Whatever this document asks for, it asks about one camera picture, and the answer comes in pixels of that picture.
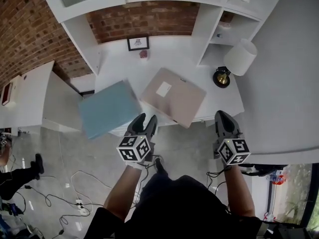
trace blue book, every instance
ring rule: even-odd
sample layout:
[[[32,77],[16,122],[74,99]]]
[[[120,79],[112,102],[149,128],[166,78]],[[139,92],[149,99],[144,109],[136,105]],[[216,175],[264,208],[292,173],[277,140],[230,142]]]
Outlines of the blue book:
[[[89,139],[95,139],[135,119],[140,104],[132,89],[120,81],[79,103],[83,127]]]

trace brass lamp base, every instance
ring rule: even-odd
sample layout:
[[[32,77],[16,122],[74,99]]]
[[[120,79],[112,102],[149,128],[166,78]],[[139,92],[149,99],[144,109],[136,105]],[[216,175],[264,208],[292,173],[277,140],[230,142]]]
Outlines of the brass lamp base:
[[[229,74],[230,72],[226,67],[219,67],[213,75],[214,83],[222,89],[227,88],[230,84]]]

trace small framed picture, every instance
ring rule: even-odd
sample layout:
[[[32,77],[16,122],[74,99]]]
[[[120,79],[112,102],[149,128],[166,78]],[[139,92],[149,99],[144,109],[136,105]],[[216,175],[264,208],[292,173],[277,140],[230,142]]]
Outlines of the small framed picture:
[[[148,50],[150,48],[149,37],[128,38],[129,51]]]

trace table lamp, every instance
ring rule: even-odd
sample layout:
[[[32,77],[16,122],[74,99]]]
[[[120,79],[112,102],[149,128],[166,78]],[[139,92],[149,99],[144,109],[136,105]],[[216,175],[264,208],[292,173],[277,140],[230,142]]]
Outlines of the table lamp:
[[[218,67],[213,75],[214,83],[220,88],[227,88],[230,84],[230,73],[237,76],[244,75],[257,56],[256,46],[247,39],[232,47],[224,57],[225,66]]]

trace white lampshade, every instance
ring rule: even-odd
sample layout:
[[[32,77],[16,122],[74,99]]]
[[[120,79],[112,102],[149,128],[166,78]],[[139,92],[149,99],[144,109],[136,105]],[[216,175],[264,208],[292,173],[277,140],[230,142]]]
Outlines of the white lampshade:
[[[225,55],[224,63],[231,73],[242,76],[247,72],[256,56],[256,46],[247,39],[241,39],[240,42]]]

